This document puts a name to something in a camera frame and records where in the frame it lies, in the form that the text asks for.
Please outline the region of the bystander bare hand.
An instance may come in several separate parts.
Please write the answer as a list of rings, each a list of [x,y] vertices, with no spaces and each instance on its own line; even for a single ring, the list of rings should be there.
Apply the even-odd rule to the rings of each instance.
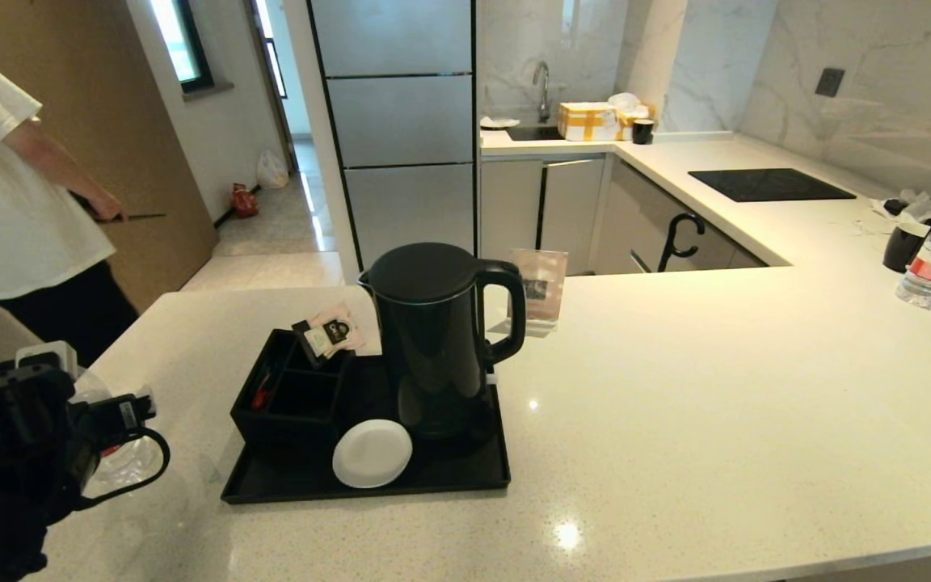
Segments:
[[[124,206],[108,191],[94,189],[85,195],[92,208],[95,220],[99,222],[126,222],[129,220]]]

